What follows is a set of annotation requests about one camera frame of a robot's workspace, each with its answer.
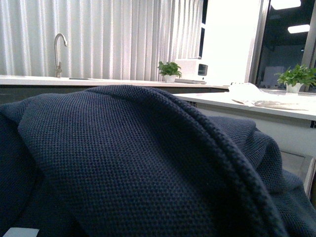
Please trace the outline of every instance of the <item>chrome faucet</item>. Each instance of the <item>chrome faucet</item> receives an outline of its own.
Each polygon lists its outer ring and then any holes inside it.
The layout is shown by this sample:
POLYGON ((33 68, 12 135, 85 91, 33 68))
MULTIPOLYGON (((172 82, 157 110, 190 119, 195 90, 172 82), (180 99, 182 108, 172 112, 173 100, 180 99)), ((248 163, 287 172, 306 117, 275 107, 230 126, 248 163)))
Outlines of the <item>chrome faucet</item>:
POLYGON ((58 41, 58 38, 59 37, 62 37, 63 38, 63 40, 64 40, 64 45, 67 47, 68 46, 68 42, 67 42, 67 40, 66 40, 66 38, 65 38, 65 36, 63 35, 63 34, 61 34, 61 33, 58 33, 57 35, 56 35, 56 37, 55 37, 55 66, 56 66, 56 68, 55 68, 55 70, 56 70, 56 77, 57 78, 60 78, 60 73, 62 72, 62 70, 61 70, 61 62, 59 62, 58 63, 58 52, 57 52, 57 41, 58 41))

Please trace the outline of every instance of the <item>kitchen counter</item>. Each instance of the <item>kitchen counter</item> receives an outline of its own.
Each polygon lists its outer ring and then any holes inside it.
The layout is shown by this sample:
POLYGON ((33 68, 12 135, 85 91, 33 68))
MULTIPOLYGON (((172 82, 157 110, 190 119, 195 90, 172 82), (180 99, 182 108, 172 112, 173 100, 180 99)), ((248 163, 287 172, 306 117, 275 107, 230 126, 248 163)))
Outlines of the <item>kitchen counter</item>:
POLYGON ((20 101, 45 93, 72 93, 103 85, 135 85, 159 88, 170 93, 209 93, 228 91, 228 86, 163 81, 69 79, 53 77, 2 76, 0 75, 0 104, 20 101))
POLYGON ((232 100, 229 92, 175 94, 207 116, 251 119, 276 140, 281 150, 316 157, 316 111, 250 107, 232 100))
POLYGON ((114 79, 69 79, 54 77, 0 75, 0 85, 37 85, 37 86, 101 86, 101 85, 138 85, 150 87, 190 87, 228 89, 228 86, 188 83, 165 83, 163 81, 114 80, 114 79))

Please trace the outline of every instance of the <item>navy knit fabric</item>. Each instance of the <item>navy knit fabric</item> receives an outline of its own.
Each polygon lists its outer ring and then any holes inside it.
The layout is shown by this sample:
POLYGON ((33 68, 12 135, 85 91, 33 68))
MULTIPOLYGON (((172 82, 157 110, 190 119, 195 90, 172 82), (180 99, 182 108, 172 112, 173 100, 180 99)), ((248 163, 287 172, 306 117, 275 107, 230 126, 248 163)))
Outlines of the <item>navy knit fabric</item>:
POLYGON ((0 236, 316 236, 302 182, 249 120, 103 86, 0 107, 0 236))

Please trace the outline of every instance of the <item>sink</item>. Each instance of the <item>sink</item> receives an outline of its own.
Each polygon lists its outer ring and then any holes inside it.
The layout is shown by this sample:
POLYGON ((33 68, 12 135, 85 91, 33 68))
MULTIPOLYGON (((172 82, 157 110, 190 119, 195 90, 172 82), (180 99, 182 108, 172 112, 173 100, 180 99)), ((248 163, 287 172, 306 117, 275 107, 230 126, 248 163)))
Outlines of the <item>sink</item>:
POLYGON ((69 78, 69 80, 104 80, 104 79, 91 79, 91 78, 69 78))

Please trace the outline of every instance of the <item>white pot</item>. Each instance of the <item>white pot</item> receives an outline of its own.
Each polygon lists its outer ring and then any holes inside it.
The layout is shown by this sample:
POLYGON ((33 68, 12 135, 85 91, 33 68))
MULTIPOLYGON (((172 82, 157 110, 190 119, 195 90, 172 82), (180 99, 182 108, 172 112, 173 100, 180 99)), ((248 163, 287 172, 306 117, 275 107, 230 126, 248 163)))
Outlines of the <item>white pot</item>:
POLYGON ((296 83, 295 86, 286 84, 286 92, 298 93, 304 84, 296 83))
POLYGON ((173 83, 174 80, 176 79, 176 76, 165 75, 163 77, 164 77, 164 81, 167 83, 173 83))

